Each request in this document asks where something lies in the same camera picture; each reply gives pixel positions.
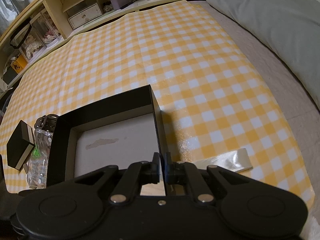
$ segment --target gray cushion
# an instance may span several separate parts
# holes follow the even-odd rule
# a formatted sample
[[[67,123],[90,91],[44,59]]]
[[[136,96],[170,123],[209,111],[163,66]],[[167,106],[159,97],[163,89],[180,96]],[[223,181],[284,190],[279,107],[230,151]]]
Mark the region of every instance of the gray cushion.
[[[316,0],[207,0],[273,50],[320,109],[320,3]]]

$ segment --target brown stain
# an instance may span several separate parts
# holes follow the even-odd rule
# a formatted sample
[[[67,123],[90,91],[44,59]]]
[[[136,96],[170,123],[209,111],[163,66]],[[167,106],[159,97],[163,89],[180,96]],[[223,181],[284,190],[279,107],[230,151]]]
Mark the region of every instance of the brown stain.
[[[88,144],[85,149],[89,150],[101,145],[106,145],[106,144],[111,144],[111,143],[116,143],[119,139],[115,138],[115,139],[98,139],[96,140],[94,143]]]

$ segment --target silver screw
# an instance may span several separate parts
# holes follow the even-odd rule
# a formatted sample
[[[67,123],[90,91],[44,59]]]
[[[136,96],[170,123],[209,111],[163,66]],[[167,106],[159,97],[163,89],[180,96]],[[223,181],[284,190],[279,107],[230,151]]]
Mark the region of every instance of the silver screw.
[[[167,202],[165,201],[165,200],[159,200],[158,201],[158,205],[159,206],[163,206],[163,205],[165,205]]]
[[[210,194],[201,194],[198,196],[198,200],[202,203],[211,202],[214,197]]]
[[[110,200],[111,200],[113,203],[122,203],[122,202],[126,201],[127,198],[126,198],[125,195],[116,194],[116,195],[112,195],[112,196],[110,197]]]

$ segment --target yellow checkered tablecloth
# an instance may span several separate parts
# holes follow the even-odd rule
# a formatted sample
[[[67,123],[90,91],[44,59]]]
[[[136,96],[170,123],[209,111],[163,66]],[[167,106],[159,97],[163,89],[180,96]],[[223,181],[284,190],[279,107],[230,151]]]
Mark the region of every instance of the yellow checkered tablecloth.
[[[6,161],[6,143],[20,119],[33,126],[44,114],[61,115],[146,84],[163,111],[175,160],[245,147],[254,168],[243,174],[311,206],[301,152],[270,90],[219,24],[186,1],[79,34],[26,72],[0,126],[8,190],[28,188],[25,172]]]

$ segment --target drawer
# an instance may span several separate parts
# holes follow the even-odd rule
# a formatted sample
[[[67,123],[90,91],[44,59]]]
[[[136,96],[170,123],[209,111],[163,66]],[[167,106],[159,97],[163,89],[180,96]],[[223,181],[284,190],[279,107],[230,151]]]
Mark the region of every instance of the drawer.
[[[68,19],[70,25],[73,29],[78,28],[79,26],[91,21],[92,19],[101,15],[98,4],[93,4],[90,7],[82,10],[81,12],[73,15]]]

